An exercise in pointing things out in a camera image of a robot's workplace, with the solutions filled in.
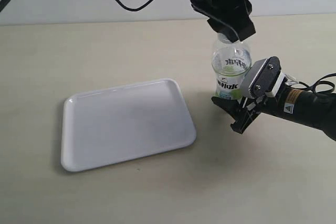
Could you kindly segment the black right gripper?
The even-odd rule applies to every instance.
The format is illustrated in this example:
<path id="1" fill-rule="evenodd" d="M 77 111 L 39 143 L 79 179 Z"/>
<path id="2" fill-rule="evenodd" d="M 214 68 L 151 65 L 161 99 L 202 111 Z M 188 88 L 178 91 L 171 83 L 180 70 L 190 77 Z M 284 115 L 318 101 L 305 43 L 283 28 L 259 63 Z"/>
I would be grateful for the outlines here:
<path id="1" fill-rule="evenodd" d="M 277 104 L 278 98 L 271 98 L 266 95 L 256 99 L 243 97 L 240 102 L 227 100 L 219 97 L 212 97 L 212 102 L 229 114 L 234 123 L 231 128 L 234 132 L 243 134 L 253 121 L 262 113 L 262 110 L 271 104 Z"/>

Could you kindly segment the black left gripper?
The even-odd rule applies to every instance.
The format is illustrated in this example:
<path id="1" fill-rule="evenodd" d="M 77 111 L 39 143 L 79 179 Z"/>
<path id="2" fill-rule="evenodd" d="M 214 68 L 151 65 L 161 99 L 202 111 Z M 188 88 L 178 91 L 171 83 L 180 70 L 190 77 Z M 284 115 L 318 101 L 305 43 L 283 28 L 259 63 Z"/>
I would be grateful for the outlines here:
<path id="1" fill-rule="evenodd" d="M 208 18 L 211 29 L 237 42 L 256 33 L 250 19 L 252 4 L 249 0 L 190 0 L 191 7 Z"/>

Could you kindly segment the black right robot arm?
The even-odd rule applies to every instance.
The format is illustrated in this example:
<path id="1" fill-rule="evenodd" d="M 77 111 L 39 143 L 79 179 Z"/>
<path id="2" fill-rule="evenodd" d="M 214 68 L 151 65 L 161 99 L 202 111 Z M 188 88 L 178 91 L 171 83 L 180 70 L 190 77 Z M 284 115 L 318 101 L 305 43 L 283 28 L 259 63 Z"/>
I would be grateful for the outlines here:
<path id="1" fill-rule="evenodd" d="M 335 140 L 335 94 L 319 97 L 312 92 L 286 86 L 274 98 L 247 99 L 245 106 L 237 100 L 219 97 L 212 97 L 212 102 L 235 120 L 230 126 L 239 134 L 243 134 L 263 113 L 321 130 Z"/>

